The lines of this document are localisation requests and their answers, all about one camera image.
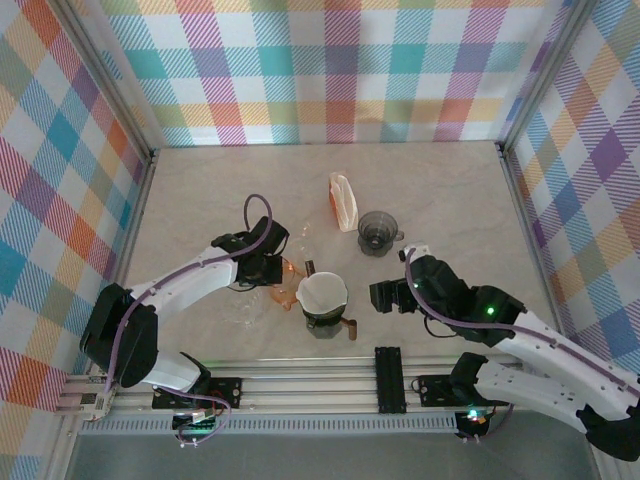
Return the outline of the orange transparent carafe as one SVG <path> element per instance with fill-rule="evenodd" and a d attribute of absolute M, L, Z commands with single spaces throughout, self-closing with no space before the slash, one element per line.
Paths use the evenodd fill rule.
<path fill-rule="evenodd" d="M 270 287 L 271 298 L 285 311 L 290 311 L 298 302 L 296 292 L 305 274 L 286 258 L 282 258 L 282 279 L 279 284 Z"/>

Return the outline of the clear glass dripper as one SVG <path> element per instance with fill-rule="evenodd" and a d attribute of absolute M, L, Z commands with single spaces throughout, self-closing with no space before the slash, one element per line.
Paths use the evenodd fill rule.
<path fill-rule="evenodd" d="M 250 329 L 263 316 L 263 292 L 257 286 L 228 287 L 223 302 L 222 319 L 228 324 Z"/>

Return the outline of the clear carafe with brown handle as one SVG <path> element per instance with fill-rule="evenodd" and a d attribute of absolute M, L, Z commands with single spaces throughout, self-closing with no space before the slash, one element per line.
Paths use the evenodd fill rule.
<path fill-rule="evenodd" d="M 309 221 L 301 223 L 291 234 L 285 253 L 285 258 L 294 268 L 301 275 L 307 276 L 307 263 L 314 261 L 316 257 L 313 226 Z"/>

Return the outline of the white paper coffee filter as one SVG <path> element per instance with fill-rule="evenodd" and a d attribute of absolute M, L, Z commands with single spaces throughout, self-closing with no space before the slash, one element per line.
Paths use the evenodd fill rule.
<path fill-rule="evenodd" d="M 331 272 L 317 272 L 300 282 L 296 298 L 305 312 L 323 315 L 345 306 L 348 290 L 340 276 Z"/>

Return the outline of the dark green plastic dripper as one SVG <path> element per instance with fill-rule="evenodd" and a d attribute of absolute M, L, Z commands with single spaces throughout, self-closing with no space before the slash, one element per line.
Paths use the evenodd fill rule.
<path fill-rule="evenodd" d="M 347 302 L 333 302 L 330 307 L 312 306 L 310 302 L 299 300 L 303 315 L 306 319 L 306 326 L 309 329 L 325 328 L 337 325 L 346 310 Z"/>

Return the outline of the grey carafe with brown handle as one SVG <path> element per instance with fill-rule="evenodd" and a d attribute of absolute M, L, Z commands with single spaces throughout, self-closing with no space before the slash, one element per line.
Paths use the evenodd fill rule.
<path fill-rule="evenodd" d="M 316 338 L 321 340 L 329 340 L 336 337 L 342 330 L 347 331 L 348 339 L 356 341 L 358 337 L 358 323 L 355 319 L 347 319 L 345 317 L 336 318 L 336 323 L 328 324 L 326 321 L 320 321 L 308 318 L 306 321 L 307 330 Z"/>

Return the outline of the smoke grey plastic dripper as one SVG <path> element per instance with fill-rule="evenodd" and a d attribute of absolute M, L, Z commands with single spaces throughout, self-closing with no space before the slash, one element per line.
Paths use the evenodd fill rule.
<path fill-rule="evenodd" d="M 384 257 L 393 244 L 404 239 L 404 232 L 393 216 L 383 211 L 371 211 L 358 222 L 358 245 L 367 256 Z"/>

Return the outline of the orange coffee filter pack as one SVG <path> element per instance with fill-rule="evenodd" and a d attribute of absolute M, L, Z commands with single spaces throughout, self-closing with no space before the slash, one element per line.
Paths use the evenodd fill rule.
<path fill-rule="evenodd" d="M 344 232 L 358 228 L 357 201 L 348 178 L 340 172 L 329 175 L 329 202 L 339 229 Z"/>

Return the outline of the right controller board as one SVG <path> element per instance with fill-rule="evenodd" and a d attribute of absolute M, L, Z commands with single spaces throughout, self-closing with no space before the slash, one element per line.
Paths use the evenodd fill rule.
<path fill-rule="evenodd" d="M 456 412 L 456 432 L 454 435 L 463 441 L 478 442 L 481 437 L 488 434 L 494 414 L 494 409 L 483 410 L 476 408 Z"/>

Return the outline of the controller board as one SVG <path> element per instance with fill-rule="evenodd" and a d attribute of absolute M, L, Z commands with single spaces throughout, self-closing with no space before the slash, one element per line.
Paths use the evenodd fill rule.
<path fill-rule="evenodd" d="M 456 432 L 454 435 L 463 441 L 478 442 L 481 437 L 488 434 L 494 414 L 494 409 L 483 410 L 476 408 L 456 412 Z"/>
<path fill-rule="evenodd" d="M 211 409 L 177 413 L 172 417 L 171 430 L 181 448 L 197 447 L 212 435 L 218 424 L 218 415 Z"/>

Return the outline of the printed paper label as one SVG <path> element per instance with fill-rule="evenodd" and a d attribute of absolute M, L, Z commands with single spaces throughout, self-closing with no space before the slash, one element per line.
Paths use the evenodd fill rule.
<path fill-rule="evenodd" d="M 114 382 L 108 384 L 107 380 L 108 376 L 105 373 L 88 377 L 80 402 L 80 413 L 84 421 L 98 421 L 111 410 L 117 392 L 117 384 Z"/>

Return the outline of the black centre rail bracket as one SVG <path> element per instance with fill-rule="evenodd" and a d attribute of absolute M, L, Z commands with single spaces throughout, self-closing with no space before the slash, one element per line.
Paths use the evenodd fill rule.
<path fill-rule="evenodd" d="M 400 348 L 376 347 L 374 353 L 378 412 L 405 414 L 407 404 Z"/>

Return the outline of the aluminium side rail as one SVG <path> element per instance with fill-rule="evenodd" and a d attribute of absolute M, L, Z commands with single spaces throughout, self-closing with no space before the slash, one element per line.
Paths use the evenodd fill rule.
<path fill-rule="evenodd" d="M 144 163 L 139 195 L 132 210 L 129 225 L 125 230 L 122 253 L 115 264 L 113 274 L 109 277 L 110 280 L 124 283 L 127 279 L 161 152 L 161 148 L 152 149 Z M 90 359 L 86 359 L 82 366 L 82 375 L 69 375 L 63 384 L 54 410 L 52 425 L 47 433 L 43 460 L 38 469 L 36 480 L 63 480 L 68 472 L 76 438 L 82 426 L 82 413 L 75 412 L 75 406 L 67 411 L 63 401 L 67 400 L 67 397 L 64 396 L 65 388 L 70 386 L 73 380 L 82 380 L 84 375 L 93 369 L 94 363 Z"/>
<path fill-rule="evenodd" d="M 551 318 L 552 325 L 561 334 L 565 334 L 566 329 L 564 328 L 561 322 L 560 312 L 558 309 L 556 299 L 554 297 L 554 292 L 552 289 L 551 282 L 546 276 L 546 270 L 543 264 L 542 254 L 541 254 L 539 245 L 537 243 L 537 237 L 530 223 L 529 215 L 525 208 L 525 200 L 519 189 L 516 175 L 511 167 L 509 154 L 505 150 L 504 145 L 501 142 L 495 142 L 494 146 L 496 148 L 498 160 L 499 160 L 502 172 L 505 177 L 506 184 L 508 186 L 508 189 L 514 204 L 514 208 L 516 211 L 516 215 L 518 217 L 520 228 L 524 236 L 527 250 L 529 252 L 529 256 L 533 264 L 533 269 L 537 278 L 537 282 L 543 293 L 547 307 L 550 311 L 550 318 Z"/>

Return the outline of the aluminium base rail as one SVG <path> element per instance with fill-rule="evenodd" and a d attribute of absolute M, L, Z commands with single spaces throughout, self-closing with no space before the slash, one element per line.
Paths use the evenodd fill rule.
<path fill-rule="evenodd" d="M 404 376 L 407 413 L 418 412 L 419 396 L 411 388 L 414 378 L 421 375 L 445 375 L 451 372 L 458 356 L 404 356 Z M 240 401 L 232 406 L 237 414 L 330 414 L 378 412 L 376 374 L 373 354 L 361 357 L 290 358 L 216 361 L 208 364 L 213 377 L 237 377 L 242 380 Z M 102 382 L 97 374 L 69 377 L 61 394 L 59 414 L 75 414 L 92 419 L 88 400 L 101 395 Z M 117 388 L 112 397 L 111 414 L 190 413 L 169 401 L 167 409 L 156 409 L 160 393 L 149 384 L 128 389 Z"/>

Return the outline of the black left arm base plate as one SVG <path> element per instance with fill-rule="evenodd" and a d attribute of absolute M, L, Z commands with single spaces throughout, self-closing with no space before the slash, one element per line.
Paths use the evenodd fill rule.
<path fill-rule="evenodd" d="M 217 397 L 225 400 L 232 408 L 240 405 L 242 395 L 242 379 L 240 377 L 212 377 L 200 386 L 196 386 L 192 395 Z M 209 409 L 213 406 L 210 400 L 196 399 L 170 393 L 162 388 L 154 390 L 151 408 L 153 410 L 196 410 Z"/>

